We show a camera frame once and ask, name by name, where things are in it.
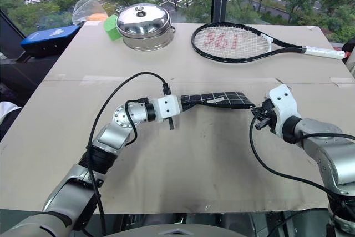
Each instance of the black cable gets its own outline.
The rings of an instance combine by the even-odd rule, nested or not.
[[[132,120],[132,118],[131,118],[131,114],[129,114],[129,111],[128,111],[128,104],[129,104],[129,103],[138,103],[138,101],[137,101],[137,100],[128,100],[128,101],[124,104],[124,111],[125,111],[125,113],[126,113],[126,115],[127,115],[128,121],[129,121],[129,123],[132,125],[132,129],[133,129],[133,131],[134,131],[134,138],[133,138],[131,141],[129,141],[128,143],[126,143],[126,146],[127,146],[127,145],[130,145],[130,144],[132,144],[132,143],[134,143],[134,141],[137,140],[137,136],[138,136],[138,134],[137,134],[137,129],[136,129],[136,127],[135,127],[135,125],[134,125],[134,122],[133,122],[133,120]]]
[[[95,132],[95,129],[96,129],[96,126],[97,126],[97,123],[99,121],[99,118],[102,114],[102,112],[104,111],[105,107],[107,106],[107,104],[110,102],[110,100],[112,99],[112,97],[117,93],[117,91],[119,89],[121,89],[125,84],[127,84],[129,81],[131,81],[132,79],[140,76],[140,75],[152,75],[152,76],[155,76],[157,77],[158,79],[160,79],[162,82],[163,82],[163,90],[165,88],[169,89],[168,87],[168,84],[166,83],[166,81],[159,75],[153,73],[153,72],[140,72],[140,73],[137,73],[131,77],[129,77],[127,80],[125,80],[124,82],[122,82],[113,92],[112,94],[107,98],[107,100],[105,101],[105,103],[102,105],[99,113],[97,114],[96,118],[95,118],[95,121],[94,121],[94,124],[92,126],[92,129],[90,131],[90,136],[89,136],[89,140],[88,140],[88,146],[87,146],[87,164],[88,164],[88,172],[89,172],[89,175],[90,175],[90,179],[92,181],[92,185],[93,185],[93,189],[94,189],[94,194],[95,194],[95,198],[97,200],[97,205],[98,205],[98,208],[99,208],[99,213],[100,213],[100,223],[101,223],[101,229],[102,229],[102,234],[103,236],[106,235],[106,221],[105,221],[105,214],[104,214],[104,209],[103,209],[103,206],[102,206],[102,202],[101,202],[101,198],[100,198],[100,194],[99,194],[99,189],[96,185],[96,181],[95,181],[95,176],[94,176],[94,172],[93,172],[93,168],[92,168],[92,159],[91,159],[91,149],[92,149],[92,142],[93,142],[93,136],[94,136],[94,132]]]
[[[85,234],[87,237],[94,237],[92,234],[90,234],[87,230],[82,229],[83,234]]]
[[[338,214],[338,212],[341,210],[341,208],[342,208],[342,206],[339,205],[339,206],[335,209],[335,211],[334,211],[334,213],[333,213],[333,215],[332,215],[332,217],[331,217],[331,222],[332,222],[333,224],[334,224],[334,219],[335,219],[336,215]]]
[[[96,118],[95,118],[95,121],[94,121],[94,124],[93,124],[93,127],[91,129],[91,132],[90,132],[90,137],[89,137],[89,141],[88,141],[88,145],[90,146],[91,143],[93,142],[93,136],[94,136],[94,132],[95,132],[95,128],[96,128],[96,125],[99,121],[99,118],[102,114],[102,112],[104,111],[105,107],[107,106],[107,104],[110,102],[110,100],[112,99],[112,97],[117,93],[117,91],[119,89],[121,89],[125,84],[127,84],[129,81],[133,80],[134,78],[140,76],[140,75],[152,75],[152,76],[155,76],[157,77],[158,79],[160,79],[164,84],[166,84],[166,81],[159,75],[153,73],[153,72],[140,72],[140,73],[137,73],[131,77],[129,77],[127,80],[125,80],[124,82],[122,82],[122,84],[120,84],[113,92],[112,94],[108,97],[108,99],[105,101],[105,103],[102,105],[99,113],[97,114]]]
[[[271,237],[271,235],[272,235],[279,227],[285,225],[290,219],[292,219],[292,218],[295,217],[295,216],[298,216],[298,215],[300,215],[300,214],[302,214],[302,213],[306,213],[306,212],[309,212],[309,211],[324,211],[324,210],[328,211],[328,209],[326,209],[326,208],[310,208],[310,209],[305,209],[305,210],[297,211],[297,212],[295,212],[294,214],[292,214],[291,216],[288,216],[287,218],[285,218],[283,221],[281,221],[281,222],[279,222],[278,224],[276,224],[276,226],[273,227],[273,228],[269,231],[269,233],[268,233],[268,235],[267,235],[266,237]]]
[[[95,180],[95,176],[94,176],[94,172],[93,172],[92,159],[91,159],[90,152],[91,152],[91,146],[89,146],[88,151],[87,151],[87,153],[88,153],[88,156],[87,156],[88,171],[89,171],[89,175],[90,175],[90,180],[92,181],[95,198],[96,198],[98,208],[99,208],[102,236],[106,236],[107,233],[106,233],[105,213],[104,213],[104,208],[103,208],[102,202],[101,202],[101,195],[100,195],[99,189],[96,185],[96,180]]]
[[[302,183],[305,183],[305,184],[308,184],[308,185],[311,185],[315,188],[318,188],[319,190],[322,190],[323,192],[325,192],[329,197],[333,198],[336,202],[338,202],[343,208],[345,208],[349,215],[355,220],[355,213],[354,211],[346,204],[345,201],[341,200],[339,198],[339,196],[334,193],[333,191],[317,184],[317,183],[314,183],[310,180],[306,180],[306,179],[302,179],[300,177],[295,177],[295,176],[291,176],[291,175],[287,175],[287,174],[284,174],[284,173],[281,173],[281,172],[277,172],[276,170],[273,170],[271,169],[270,167],[268,167],[263,161],[262,159],[259,157],[257,151],[256,151],[256,148],[254,146],[254,141],[253,141],[253,128],[254,128],[254,124],[255,124],[255,121],[257,119],[257,117],[259,116],[260,114],[260,111],[258,111],[253,120],[251,121],[250,123],[250,128],[249,128],[249,141],[250,141],[250,146],[251,146],[251,149],[254,153],[254,156],[256,157],[256,159],[259,161],[259,163],[268,171],[270,171],[271,173],[275,174],[275,175],[278,175],[278,176],[281,176],[283,178],[286,178],[286,179],[291,179],[291,180],[295,180],[295,181],[300,181]],[[306,139],[306,138],[309,138],[309,137],[315,137],[315,136],[338,136],[338,137],[345,137],[345,138],[349,138],[349,139],[353,139],[355,140],[355,137],[354,136],[351,136],[351,135],[348,135],[348,134],[337,134],[337,133],[314,133],[314,134],[307,134],[307,135],[304,135],[302,137],[299,138],[299,141],[300,140],[303,140],[303,139]]]
[[[298,137],[295,140],[295,143],[298,143],[304,139],[307,139],[309,137],[341,137],[341,138],[347,138],[355,141],[355,136],[349,135],[349,134],[343,134],[343,133],[311,133],[311,134],[306,134],[301,137]]]
[[[259,163],[265,168],[267,169],[268,171],[270,171],[271,173],[275,174],[275,175],[278,175],[278,176],[281,176],[283,178],[286,178],[286,179],[291,179],[291,180],[296,180],[296,181],[300,181],[302,183],[306,183],[308,185],[311,185],[313,187],[316,187],[318,188],[319,190],[322,190],[323,192],[327,193],[329,196],[335,198],[335,199],[338,199],[338,196],[330,191],[329,189],[317,184],[317,183],[314,183],[310,180],[306,180],[306,179],[302,179],[300,177],[295,177],[295,176],[291,176],[291,175],[287,175],[287,174],[284,174],[284,173],[281,173],[281,172],[277,172],[276,170],[273,170],[271,169],[270,167],[268,167],[263,161],[262,159],[259,157],[257,151],[256,151],[256,148],[254,146],[254,141],[253,141],[253,128],[254,128],[254,124],[255,124],[255,121],[256,121],[256,118],[258,116],[258,113],[254,116],[253,120],[251,121],[251,124],[250,124],[250,128],[249,128],[249,141],[250,141],[250,146],[251,146],[251,149],[254,153],[254,156],[256,157],[257,161],[259,161]]]

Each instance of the stainless steel pot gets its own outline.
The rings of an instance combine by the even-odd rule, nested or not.
[[[139,51],[153,51],[169,44],[174,37],[168,12],[157,5],[141,3],[124,9],[116,26],[127,46]]]

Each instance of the racket handle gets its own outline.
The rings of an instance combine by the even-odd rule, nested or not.
[[[335,59],[343,59],[345,58],[345,52],[339,50],[330,50],[324,49],[320,47],[303,47],[305,48],[304,54],[312,55],[312,56],[319,56],[319,57],[326,57],[326,58],[335,58]]]

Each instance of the racket strings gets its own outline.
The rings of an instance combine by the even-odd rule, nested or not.
[[[263,36],[232,27],[207,27],[194,39],[201,51],[222,58],[250,58],[269,51],[270,43]]]

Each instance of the white cloth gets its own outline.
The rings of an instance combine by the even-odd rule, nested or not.
[[[6,101],[0,102],[0,124],[2,124],[7,114],[19,108],[21,107],[18,107],[11,102],[6,102]]]

